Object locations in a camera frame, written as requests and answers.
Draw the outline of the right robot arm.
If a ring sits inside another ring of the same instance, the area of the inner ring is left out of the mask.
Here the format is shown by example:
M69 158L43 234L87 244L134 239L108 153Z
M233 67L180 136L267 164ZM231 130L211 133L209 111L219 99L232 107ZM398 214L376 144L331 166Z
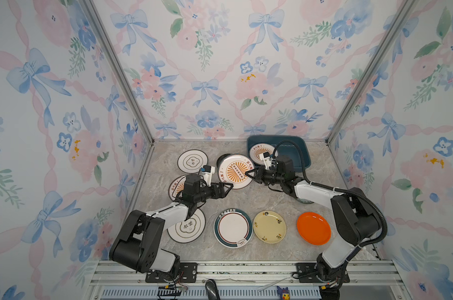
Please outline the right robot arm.
M360 250L387 236L385 216L361 189L341 189L300 177L287 156L266 157L263 166L246 171L245 176L265 186L279 185L295 200L310 201L333 212L338 236L319 254L313 271L323 283L343 283L349 262Z

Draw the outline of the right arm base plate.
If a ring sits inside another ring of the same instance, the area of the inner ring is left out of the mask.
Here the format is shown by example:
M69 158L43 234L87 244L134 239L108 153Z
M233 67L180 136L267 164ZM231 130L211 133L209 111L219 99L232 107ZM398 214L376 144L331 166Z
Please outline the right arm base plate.
M341 266L332 269L327 264L323 265L317 262L298 262L295 265L296 271L291 275L295 280L301 283L320 283L324 285L333 285L335 283L349 283L350 277L346 269Z

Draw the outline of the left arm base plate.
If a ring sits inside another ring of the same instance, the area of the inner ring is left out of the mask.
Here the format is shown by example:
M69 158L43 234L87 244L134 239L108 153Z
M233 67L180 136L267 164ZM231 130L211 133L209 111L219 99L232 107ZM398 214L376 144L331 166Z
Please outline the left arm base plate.
M195 283L199 264L196 262L180 262L174 264L169 272L149 271L146 273L146 283L174 284Z

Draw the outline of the black plate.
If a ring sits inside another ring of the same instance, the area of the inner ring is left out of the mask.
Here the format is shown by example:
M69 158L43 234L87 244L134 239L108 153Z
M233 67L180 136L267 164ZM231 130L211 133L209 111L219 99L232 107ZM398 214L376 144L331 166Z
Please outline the black plate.
M221 163L224 161L225 158L231 156L231 154L223 154L216 160L216 168L219 169Z

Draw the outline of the white plate green rim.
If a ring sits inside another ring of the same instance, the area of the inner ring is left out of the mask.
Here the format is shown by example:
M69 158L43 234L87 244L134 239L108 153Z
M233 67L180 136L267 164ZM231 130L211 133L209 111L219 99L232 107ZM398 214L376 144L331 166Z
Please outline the white plate green rim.
M241 248L252 239L253 222L245 211L230 208L215 218L213 232L222 246L231 249Z

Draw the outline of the cream yellow plate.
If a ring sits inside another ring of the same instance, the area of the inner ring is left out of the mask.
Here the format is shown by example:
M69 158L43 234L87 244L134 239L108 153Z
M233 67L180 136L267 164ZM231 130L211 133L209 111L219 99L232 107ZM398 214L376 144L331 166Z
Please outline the cream yellow plate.
M259 212L253 220L256 237L267 244L277 244L287 233L287 225L283 217L274 211Z

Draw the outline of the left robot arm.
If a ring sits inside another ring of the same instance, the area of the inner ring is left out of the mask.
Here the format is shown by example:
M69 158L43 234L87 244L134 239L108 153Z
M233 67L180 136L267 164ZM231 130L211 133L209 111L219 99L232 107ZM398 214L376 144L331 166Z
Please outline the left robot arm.
M171 202L156 211L133 210L113 242L109 259L138 273L160 271L175 279L180 272L180 256L160 249L165 230L188 220L206 200L226 198L234 185L208 183L198 174L186 176L183 190Z

